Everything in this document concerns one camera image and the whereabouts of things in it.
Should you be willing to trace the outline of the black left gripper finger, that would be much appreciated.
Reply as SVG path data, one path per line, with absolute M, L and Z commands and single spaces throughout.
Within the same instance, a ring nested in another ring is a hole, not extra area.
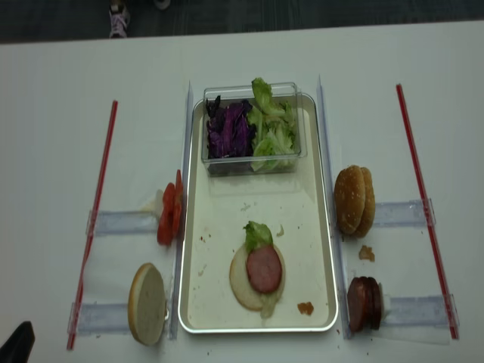
M 10 352 L 7 362 L 27 363 L 35 343 L 35 334 L 31 321 L 24 321 L 12 333 Z

